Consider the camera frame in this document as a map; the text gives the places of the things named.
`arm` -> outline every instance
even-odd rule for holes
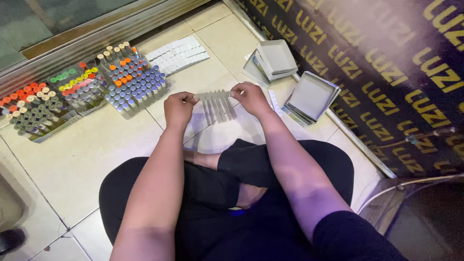
[[[164,102],[166,129],[130,192],[110,260],[174,259],[184,187],[182,141],[197,101],[181,92]]]
[[[256,116],[263,127],[274,173],[300,227],[312,242],[314,228],[322,218],[339,210],[351,211],[351,208],[332,186],[319,164],[269,107],[259,86],[243,83],[233,87],[232,91],[231,96]]]

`person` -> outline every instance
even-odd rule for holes
[[[349,207],[346,153],[297,141],[259,86],[238,84],[231,96],[259,120],[266,144],[183,150],[198,100],[170,95],[151,156],[126,161],[100,188],[111,260],[405,260]]]

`black banner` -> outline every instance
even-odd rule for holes
[[[399,177],[464,169],[464,2],[241,0],[299,66],[341,88],[331,109]]]

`white tile floor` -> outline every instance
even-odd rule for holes
[[[147,53],[188,35],[205,47],[210,59],[168,77],[170,93],[228,91],[238,82],[250,81],[241,68],[244,56],[255,49],[258,40],[222,3],[171,26],[138,47]],[[293,78],[287,77],[270,86],[280,105],[295,84]],[[202,106],[194,107],[185,147],[215,153],[236,138],[265,143],[257,119],[236,100],[230,101],[237,119],[222,124],[208,126]],[[98,209],[100,184],[125,160],[151,153],[166,126],[162,104],[156,102],[129,121],[106,106],[42,144],[19,137],[11,126],[0,129],[0,173],[28,206],[19,224],[27,233],[27,243],[7,255],[5,261],[108,260],[112,246]],[[351,157],[355,169],[352,208],[358,209],[380,179],[377,169],[326,115],[307,128],[301,128],[285,114],[282,119],[297,139],[327,141]],[[123,138],[126,133],[138,135]]]

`hand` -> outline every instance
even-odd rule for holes
[[[198,98],[193,98],[193,93],[186,91],[169,95],[164,101],[164,116],[166,117],[166,129],[175,128],[185,131],[192,118],[193,106]]]
[[[274,112],[261,88],[250,82],[235,85],[231,89],[231,97],[239,101],[248,113],[258,119],[260,116]]]

